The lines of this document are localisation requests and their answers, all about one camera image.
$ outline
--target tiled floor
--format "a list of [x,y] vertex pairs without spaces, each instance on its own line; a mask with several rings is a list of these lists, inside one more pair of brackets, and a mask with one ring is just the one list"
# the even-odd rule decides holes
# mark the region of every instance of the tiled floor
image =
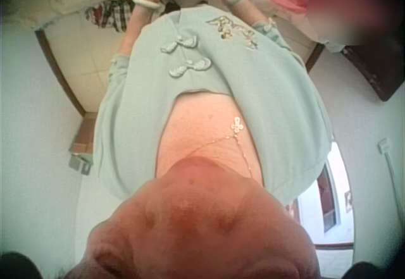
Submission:
[[[219,0],[209,0],[209,3],[223,6]],[[286,20],[275,19],[287,43],[306,61],[315,43]],[[86,111],[98,111],[108,86],[109,64],[123,34],[113,28],[97,28],[85,19],[83,12],[61,18],[48,26],[45,33],[77,99]]]

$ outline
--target white wall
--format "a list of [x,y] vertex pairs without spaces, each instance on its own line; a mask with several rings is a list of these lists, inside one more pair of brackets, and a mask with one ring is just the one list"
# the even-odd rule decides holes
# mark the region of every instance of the white wall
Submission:
[[392,141],[396,185],[403,195],[404,86],[378,100],[364,77],[341,54],[325,51],[310,73],[327,108],[353,195],[354,261],[384,266],[401,241],[387,163],[377,144]]
[[1,251],[18,251],[54,278],[74,262],[81,176],[68,148],[81,117],[33,32],[1,32]]

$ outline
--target woman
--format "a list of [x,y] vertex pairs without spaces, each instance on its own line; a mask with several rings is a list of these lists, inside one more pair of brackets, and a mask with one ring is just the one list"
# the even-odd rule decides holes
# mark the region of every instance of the woman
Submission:
[[249,0],[150,25],[158,0],[134,1],[95,137],[125,202],[68,278],[319,278],[284,209],[332,142],[302,61]]

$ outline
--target skin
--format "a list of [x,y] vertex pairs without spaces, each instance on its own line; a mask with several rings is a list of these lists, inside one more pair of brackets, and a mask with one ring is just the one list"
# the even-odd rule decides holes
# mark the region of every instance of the skin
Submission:
[[[250,25],[267,20],[249,0],[231,10]],[[151,15],[135,7],[119,53],[131,54]],[[319,278],[308,234],[239,172],[209,156],[177,161],[93,229],[66,277]]]

